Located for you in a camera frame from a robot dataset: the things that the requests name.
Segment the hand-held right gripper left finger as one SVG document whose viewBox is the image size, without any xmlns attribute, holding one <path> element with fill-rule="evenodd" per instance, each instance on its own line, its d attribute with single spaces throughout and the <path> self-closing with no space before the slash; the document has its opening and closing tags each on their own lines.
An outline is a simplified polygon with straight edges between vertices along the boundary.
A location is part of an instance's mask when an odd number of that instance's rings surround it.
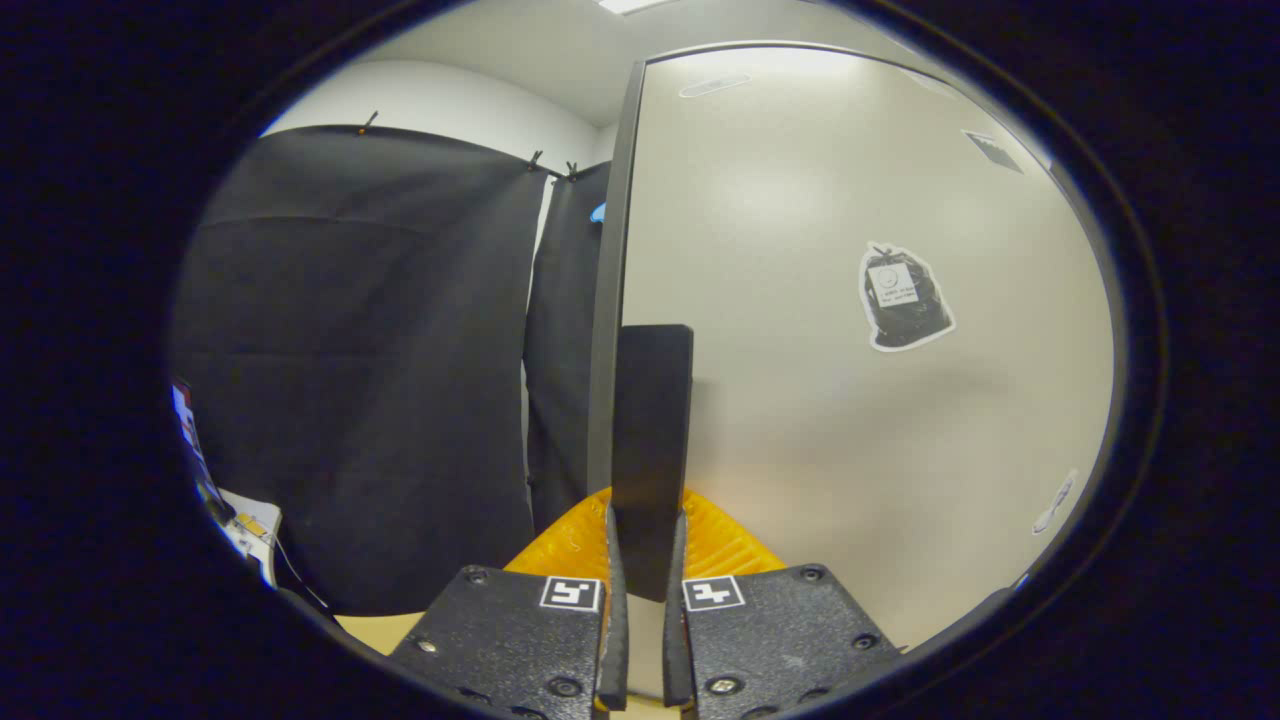
<svg viewBox="0 0 1280 720">
<path fill-rule="evenodd" d="M 628 600 L 611 501 L 588 496 L 504 568 L 462 568 L 390 660 L 517 717 L 623 711 Z"/>
</svg>

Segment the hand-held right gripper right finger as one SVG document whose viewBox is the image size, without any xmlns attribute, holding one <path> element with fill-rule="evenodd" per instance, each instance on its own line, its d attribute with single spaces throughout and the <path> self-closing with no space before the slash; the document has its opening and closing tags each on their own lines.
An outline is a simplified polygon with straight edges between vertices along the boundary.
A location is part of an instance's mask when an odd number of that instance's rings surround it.
<svg viewBox="0 0 1280 720">
<path fill-rule="evenodd" d="M 787 714 L 900 655 L 833 570 L 786 565 L 724 510 L 684 492 L 666 583 L 667 707 L 684 719 Z"/>
</svg>

